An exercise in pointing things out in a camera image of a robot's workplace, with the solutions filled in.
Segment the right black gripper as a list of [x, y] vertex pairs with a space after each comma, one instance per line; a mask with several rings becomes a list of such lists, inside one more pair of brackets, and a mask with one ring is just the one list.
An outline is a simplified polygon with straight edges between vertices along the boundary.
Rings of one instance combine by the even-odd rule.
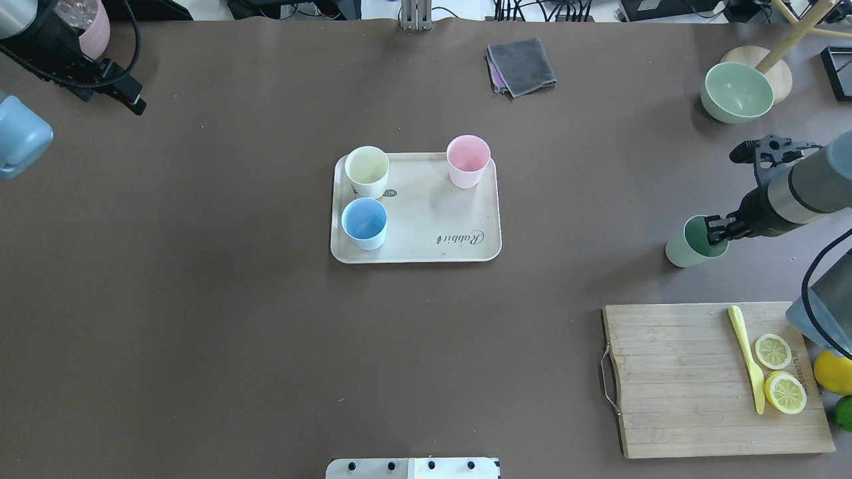
[[743, 197], [739, 208], [724, 218], [706, 216], [709, 245], [758, 236], [776, 237], [822, 217], [823, 212], [804, 203], [792, 187], [792, 170], [805, 158], [805, 150], [822, 149], [812, 142], [794, 142], [776, 134], [745, 140], [728, 158], [751, 164], [757, 187]]

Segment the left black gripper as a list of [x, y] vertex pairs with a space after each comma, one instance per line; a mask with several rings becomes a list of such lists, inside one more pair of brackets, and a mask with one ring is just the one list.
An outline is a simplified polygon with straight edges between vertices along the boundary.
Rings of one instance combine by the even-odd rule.
[[54, 82], [89, 101], [106, 94], [136, 115], [145, 111], [141, 84], [131, 75], [139, 59], [141, 35], [130, 3], [124, 2], [134, 31], [134, 54], [128, 68], [110, 58], [95, 60], [81, 48], [79, 34], [55, 12], [55, 1], [3, 1], [1, 51], [27, 72]]

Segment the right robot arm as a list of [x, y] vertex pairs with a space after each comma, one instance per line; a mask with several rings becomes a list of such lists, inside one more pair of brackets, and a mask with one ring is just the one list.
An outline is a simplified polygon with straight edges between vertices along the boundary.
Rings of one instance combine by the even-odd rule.
[[[851, 134], [827, 146], [794, 142], [768, 134], [746, 140], [730, 152], [736, 164], [751, 164], [755, 188], [737, 210], [705, 220], [709, 245], [742, 238], [782, 236], [849, 208], [851, 204]], [[788, 321], [816, 345], [850, 357], [850, 254], [816, 281], [811, 280], [819, 253], [801, 282], [801, 295], [786, 313]]]

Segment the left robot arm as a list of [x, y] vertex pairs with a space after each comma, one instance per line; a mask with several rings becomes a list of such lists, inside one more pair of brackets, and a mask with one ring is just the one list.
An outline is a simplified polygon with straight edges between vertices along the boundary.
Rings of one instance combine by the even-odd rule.
[[[131, 75], [139, 60], [141, 35], [130, 3], [122, 2], [134, 31], [134, 54], [122, 68], [111, 59], [97, 60], [83, 52], [79, 28], [67, 24], [55, 11], [56, 1], [3, 1], [2, 53], [37, 78], [54, 82], [88, 101], [106, 94], [143, 115], [141, 84]], [[54, 139], [48, 122], [15, 95], [2, 93], [2, 179], [24, 172]]]

